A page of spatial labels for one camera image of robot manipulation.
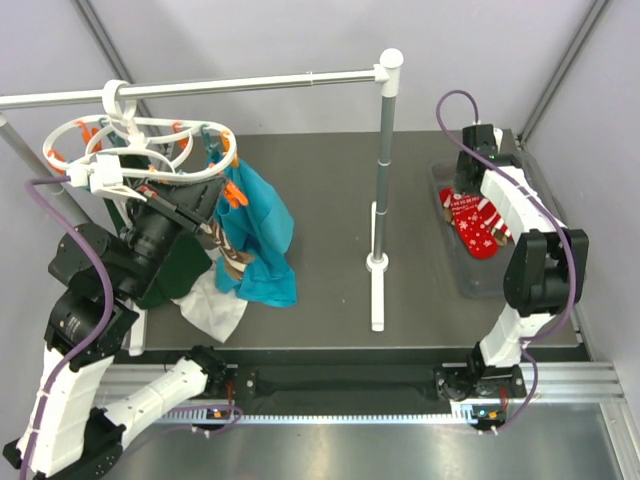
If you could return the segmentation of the white round clip hanger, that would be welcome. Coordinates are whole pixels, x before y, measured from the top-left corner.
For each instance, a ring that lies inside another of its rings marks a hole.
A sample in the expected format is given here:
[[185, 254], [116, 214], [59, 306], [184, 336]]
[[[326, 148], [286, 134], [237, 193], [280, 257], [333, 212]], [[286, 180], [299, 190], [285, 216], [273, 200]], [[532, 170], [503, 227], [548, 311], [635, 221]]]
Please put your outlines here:
[[[126, 85], [123, 80], [110, 80], [105, 85]], [[135, 100], [102, 100], [104, 112], [71, 120], [53, 130], [45, 139], [42, 153], [54, 171], [67, 176], [67, 165], [91, 154], [137, 155], [147, 157], [147, 169], [123, 169], [124, 184], [127, 179], [150, 180], [164, 184], [198, 183], [218, 177], [230, 167], [238, 165], [237, 141], [234, 133], [216, 122], [196, 120], [171, 120], [137, 115]], [[97, 124], [103, 120], [105, 126], [89, 134], [84, 153], [76, 159], [65, 160], [55, 149], [56, 141], [68, 131], [82, 125]], [[221, 137], [222, 158], [211, 166], [186, 173], [181, 165], [189, 157], [195, 136], [201, 132], [217, 132]]]

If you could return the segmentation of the red snowflake sock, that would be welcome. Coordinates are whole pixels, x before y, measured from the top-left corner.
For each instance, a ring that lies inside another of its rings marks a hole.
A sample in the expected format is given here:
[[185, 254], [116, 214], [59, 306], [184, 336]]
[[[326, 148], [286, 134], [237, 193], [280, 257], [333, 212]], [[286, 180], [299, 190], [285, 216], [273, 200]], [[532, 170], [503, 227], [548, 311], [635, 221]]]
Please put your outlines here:
[[497, 213], [486, 198], [455, 193], [451, 187], [439, 192], [445, 222], [450, 224], [468, 253], [475, 259], [486, 260], [498, 251], [491, 231]]

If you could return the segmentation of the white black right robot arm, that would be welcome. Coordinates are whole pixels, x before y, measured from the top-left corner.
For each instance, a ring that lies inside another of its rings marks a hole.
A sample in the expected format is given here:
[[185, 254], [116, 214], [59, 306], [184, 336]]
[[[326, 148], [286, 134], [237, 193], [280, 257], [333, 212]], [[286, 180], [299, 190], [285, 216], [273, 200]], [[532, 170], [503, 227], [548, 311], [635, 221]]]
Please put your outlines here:
[[520, 363], [531, 339], [566, 310], [569, 296], [580, 300], [589, 239], [546, 209], [517, 158], [499, 152], [492, 125], [464, 128], [462, 142], [454, 190], [488, 200], [514, 241], [503, 279], [506, 305], [474, 346], [466, 372], [469, 388], [487, 396]]

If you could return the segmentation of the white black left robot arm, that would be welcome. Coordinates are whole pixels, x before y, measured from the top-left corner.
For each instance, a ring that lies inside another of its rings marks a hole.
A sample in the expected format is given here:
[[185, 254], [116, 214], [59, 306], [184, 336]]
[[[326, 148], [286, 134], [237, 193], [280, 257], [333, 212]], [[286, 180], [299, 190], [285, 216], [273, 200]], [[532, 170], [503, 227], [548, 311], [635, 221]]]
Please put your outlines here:
[[65, 288], [45, 331], [43, 373], [29, 424], [3, 450], [22, 478], [99, 479], [132, 441], [182, 402], [225, 394], [224, 360], [196, 346], [160, 378], [127, 398], [96, 406], [101, 381], [137, 320], [176, 242], [204, 231], [223, 177], [168, 185], [146, 181], [126, 204], [120, 235], [87, 222], [67, 225], [49, 273]]

